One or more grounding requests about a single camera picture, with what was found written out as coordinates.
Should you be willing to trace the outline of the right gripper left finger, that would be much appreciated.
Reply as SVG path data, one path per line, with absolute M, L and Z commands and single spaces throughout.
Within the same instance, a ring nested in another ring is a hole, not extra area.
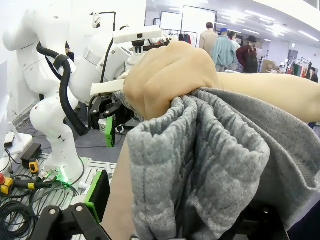
M 96 173 L 83 201 L 62 210 L 47 206 L 31 235 L 32 240 L 71 240 L 83 236 L 85 240 L 109 240 L 111 237 L 100 223 L 111 193 L 106 170 Z

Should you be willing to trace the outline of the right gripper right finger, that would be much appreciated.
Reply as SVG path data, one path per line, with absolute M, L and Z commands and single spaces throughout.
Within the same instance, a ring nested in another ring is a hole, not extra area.
M 274 206 L 252 201 L 240 214 L 233 227 L 237 235 L 249 240 L 287 240 L 288 234 Z

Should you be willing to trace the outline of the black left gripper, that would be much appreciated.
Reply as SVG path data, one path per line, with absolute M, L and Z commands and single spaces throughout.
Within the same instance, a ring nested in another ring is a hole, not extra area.
M 92 126 L 98 126 L 100 119 L 106 119 L 105 141 L 108 148 L 115 147 L 115 126 L 136 126 L 134 112 L 111 96 L 98 96 L 88 112 Z

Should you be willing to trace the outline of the person's right hand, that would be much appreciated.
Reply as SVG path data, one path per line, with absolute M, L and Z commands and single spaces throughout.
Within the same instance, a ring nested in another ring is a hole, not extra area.
M 163 116 L 171 101 L 198 88 L 222 89 L 209 54 L 177 41 L 152 49 L 129 72 L 124 81 L 127 102 L 145 120 Z

